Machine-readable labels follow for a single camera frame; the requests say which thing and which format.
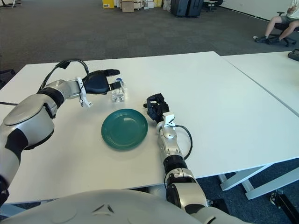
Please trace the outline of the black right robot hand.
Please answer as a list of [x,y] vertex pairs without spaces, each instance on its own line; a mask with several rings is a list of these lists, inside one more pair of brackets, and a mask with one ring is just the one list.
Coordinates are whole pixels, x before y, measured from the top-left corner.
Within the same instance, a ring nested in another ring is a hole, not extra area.
[[157,123],[163,121],[163,114],[170,111],[161,93],[148,97],[143,107],[147,109],[149,117]]

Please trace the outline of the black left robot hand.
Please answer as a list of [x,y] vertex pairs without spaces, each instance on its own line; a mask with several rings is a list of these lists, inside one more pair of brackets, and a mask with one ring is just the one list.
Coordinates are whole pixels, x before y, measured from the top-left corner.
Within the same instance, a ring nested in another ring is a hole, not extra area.
[[120,71],[115,69],[97,70],[82,79],[87,94],[104,94],[121,88],[121,83],[116,81],[109,84],[107,78],[119,75]]

